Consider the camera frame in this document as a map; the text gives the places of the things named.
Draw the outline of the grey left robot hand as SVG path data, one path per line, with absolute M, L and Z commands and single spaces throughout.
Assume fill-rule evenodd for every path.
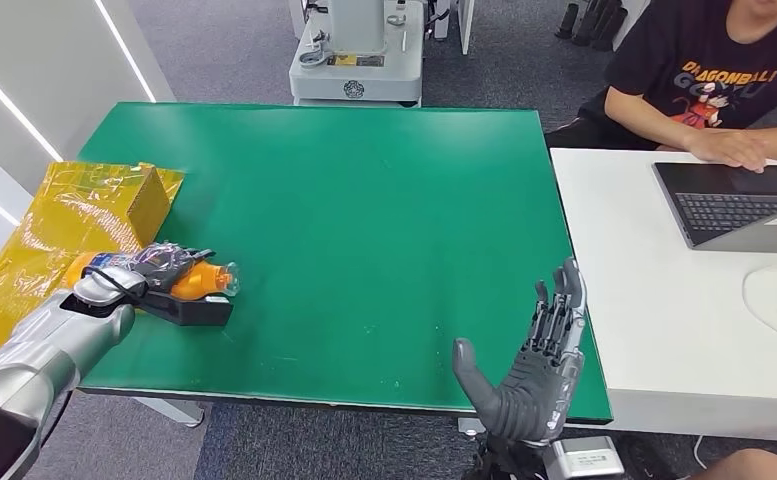
M 215 254 L 211 249 L 187 248 L 173 242 L 153 243 L 134 255 L 129 267 L 145 278 L 152 291 L 170 293 L 196 264 Z

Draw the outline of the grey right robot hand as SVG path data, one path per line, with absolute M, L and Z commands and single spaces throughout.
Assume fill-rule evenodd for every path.
M 456 338 L 452 370 L 486 431 L 500 438 L 547 445 L 564 428 L 584 365 L 587 291 L 578 263 L 564 260 L 549 291 L 540 280 L 528 336 L 506 375 L 493 385 L 478 368 L 472 342 Z

